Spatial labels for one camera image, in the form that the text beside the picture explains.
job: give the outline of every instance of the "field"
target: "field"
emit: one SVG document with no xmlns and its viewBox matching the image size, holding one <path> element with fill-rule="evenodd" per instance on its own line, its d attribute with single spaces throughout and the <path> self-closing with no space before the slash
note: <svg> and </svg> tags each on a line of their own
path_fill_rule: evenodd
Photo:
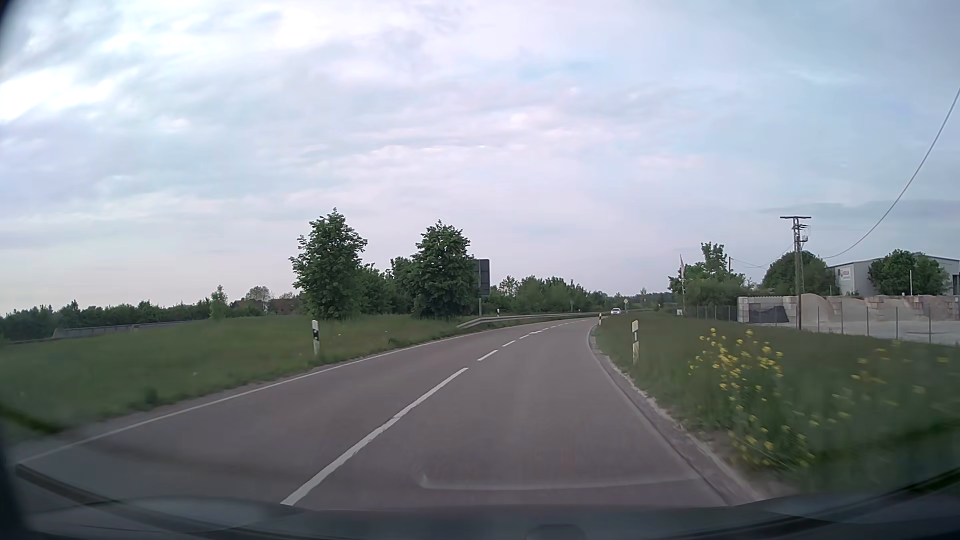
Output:
<svg viewBox="0 0 960 540">
<path fill-rule="evenodd" d="M 758 476 L 887 488 L 960 459 L 957 348 L 662 313 L 605 319 L 596 337 L 639 388 Z"/>
<path fill-rule="evenodd" d="M 8 345 L 0 348 L 0 412 L 15 420 L 8 435 L 18 439 L 29 431 L 67 429 L 322 364 L 536 320 L 467 331 L 456 328 L 459 322 L 408 315 L 324 321 L 320 357 L 313 356 L 310 319 L 296 315 Z"/>
</svg>

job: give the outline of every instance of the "curb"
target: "curb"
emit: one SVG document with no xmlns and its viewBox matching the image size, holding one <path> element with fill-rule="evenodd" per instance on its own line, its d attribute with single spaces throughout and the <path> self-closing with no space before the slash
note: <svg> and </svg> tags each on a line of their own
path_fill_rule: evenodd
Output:
<svg viewBox="0 0 960 540">
<path fill-rule="evenodd" d="M 657 406 L 653 398 L 637 388 L 629 376 L 620 371 L 610 357 L 597 347 L 595 330 L 596 327 L 590 330 L 588 344 L 600 366 L 667 444 L 716 491 L 725 503 L 738 505 L 766 499 L 733 467 L 715 454 L 706 443 L 685 430 L 665 410 Z"/>
</svg>

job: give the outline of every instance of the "power line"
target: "power line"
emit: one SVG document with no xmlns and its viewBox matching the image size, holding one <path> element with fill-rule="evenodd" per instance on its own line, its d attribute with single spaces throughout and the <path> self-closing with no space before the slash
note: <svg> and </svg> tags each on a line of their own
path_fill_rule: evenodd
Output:
<svg viewBox="0 0 960 540">
<path fill-rule="evenodd" d="M 792 250 L 793 250 L 793 245 L 791 244 L 789 248 L 787 248 L 787 249 L 785 249 L 785 250 L 781 250 L 781 253 L 780 253 L 780 255 L 777 256 L 777 258 L 771 260 L 770 262 L 768 262 L 768 263 L 766 263 L 766 264 L 764 264 L 764 265 L 762 265 L 762 266 L 760 266 L 759 264 L 753 264 L 753 263 L 751 263 L 751 262 L 748 262 L 748 261 L 746 261 L 746 260 L 743 260 L 743 259 L 740 259 L 740 258 L 736 258 L 736 257 L 734 257 L 734 258 L 732 258 L 732 259 L 735 260 L 735 261 L 737 261 L 737 262 L 746 264 L 747 266 L 750 266 L 751 268 L 770 268 L 770 265 L 773 264 L 774 262 L 777 262 L 778 260 L 780 260 L 780 258 L 783 257 L 783 254 L 785 254 L 785 253 L 787 253 L 787 252 L 789 252 L 789 251 L 792 251 Z"/>
<path fill-rule="evenodd" d="M 864 234 L 863 236 L 861 236 L 859 240 L 855 241 L 851 247 L 843 250 L 842 252 L 840 252 L 840 253 L 838 253 L 838 254 L 836 254 L 836 255 L 831 255 L 831 256 L 829 256 L 829 257 L 824 257 L 824 259 L 826 259 L 826 258 L 840 257 L 841 255 L 847 253 L 849 250 L 855 248 L 857 244 L 859 244 L 860 242 L 862 242 L 862 241 L 864 240 L 864 238 L 866 238 L 867 236 L 869 236 L 870 233 L 872 233 L 872 232 L 874 231 L 874 229 L 876 229 L 876 227 L 877 227 L 877 226 L 883 221 L 883 219 L 886 218 L 887 215 L 890 213 L 890 210 L 894 209 L 894 207 L 895 207 L 895 206 L 897 205 L 897 203 L 900 201 L 900 197 L 902 197 L 903 194 L 906 193 L 907 188 L 910 187 L 910 185 L 913 184 L 913 180 L 914 180 L 915 178 L 917 178 L 917 174 L 920 173 L 920 169 L 923 168 L 924 163 L 926 163 L 926 159 L 930 156 L 930 152 L 933 152 L 933 147 L 937 145 L 937 140 L 940 139 L 940 134 L 944 132 L 944 128 L 947 126 L 947 121 L 950 120 L 950 115 L 953 114 L 953 108 L 954 108 L 954 107 L 956 106 L 956 104 L 957 104 L 957 98 L 960 98 L 960 87 L 957 88 L 957 93 L 956 93 L 956 95 L 953 96 L 953 103 L 950 104 L 950 108 L 949 108 L 949 110 L 947 111 L 947 116 L 944 116 L 944 121 L 943 121 L 942 124 L 940 124 L 940 129 L 937 130 L 937 136 L 933 137 L 933 141 L 930 143 L 930 147 L 926 149 L 926 154 L 924 154 L 924 158 L 923 158 L 922 160 L 920 160 L 920 164 L 917 165 L 917 170 L 913 171 L 913 176 L 910 177 L 910 181 L 907 182 L 906 185 L 903 187 L 903 191 L 901 191 L 901 192 L 900 192 L 900 195 L 897 196 L 897 200 L 894 201 L 894 204 L 890 205 L 890 208 L 888 208 L 887 211 L 883 212 L 883 215 L 880 216 L 880 219 L 879 219 L 876 223 L 874 223 L 874 225 L 870 228 L 870 230 L 867 231 L 866 234 Z"/>
</svg>

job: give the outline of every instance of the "road curve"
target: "road curve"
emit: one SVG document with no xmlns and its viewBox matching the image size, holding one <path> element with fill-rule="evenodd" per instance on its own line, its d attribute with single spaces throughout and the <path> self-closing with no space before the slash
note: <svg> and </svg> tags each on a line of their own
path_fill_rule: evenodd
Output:
<svg viewBox="0 0 960 540">
<path fill-rule="evenodd" d="M 46 441 L 19 458 L 112 499 L 723 504 L 615 386 L 589 348 L 594 324 L 510 327 L 328 366 L 90 427 L 80 439 L 94 440 Z M 30 510 L 62 503 L 21 483 Z"/>
</svg>

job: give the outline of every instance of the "car hood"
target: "car hood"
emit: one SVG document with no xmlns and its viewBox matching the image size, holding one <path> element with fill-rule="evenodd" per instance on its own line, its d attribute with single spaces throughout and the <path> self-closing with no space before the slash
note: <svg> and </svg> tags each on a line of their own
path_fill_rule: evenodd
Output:
<svg viewBox="0 0 960 540">
<path fill-rule="evenodd" d="M 912 538 L 960 529 L 960 500 L 929 495 L 809 495 L 739 506 L 470 506 L 309 510 L 276 503 L 156 497 L 90 503 L 31 516 L 33 528 L 69 538 L 529 540 Z"/>
</svg>

